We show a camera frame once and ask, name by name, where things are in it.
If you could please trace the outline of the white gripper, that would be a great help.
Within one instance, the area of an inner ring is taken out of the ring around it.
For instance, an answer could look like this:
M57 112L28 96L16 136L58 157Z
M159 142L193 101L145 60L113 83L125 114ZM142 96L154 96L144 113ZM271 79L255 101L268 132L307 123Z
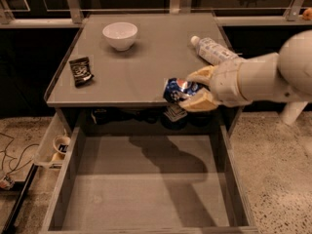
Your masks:
M188 112L203 112L217 109L217 102L227 107L251 104L252 101L243 96L239 85L240 67L244 62L243 58L234 58L222 62L217 67L208 65L192 72L186 80L209 85L210 91L201 89L196 95L178 105Z

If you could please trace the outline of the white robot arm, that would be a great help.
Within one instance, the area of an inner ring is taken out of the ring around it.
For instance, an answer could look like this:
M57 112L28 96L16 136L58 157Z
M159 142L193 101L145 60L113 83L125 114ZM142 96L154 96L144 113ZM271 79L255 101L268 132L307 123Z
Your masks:
M179 105L189 112L236 107L255 101L283 102L284 123L292 124L312 101L312 31L295 34L279 52L241 58L211 38L191 38L209 64L186 77L204 87Z

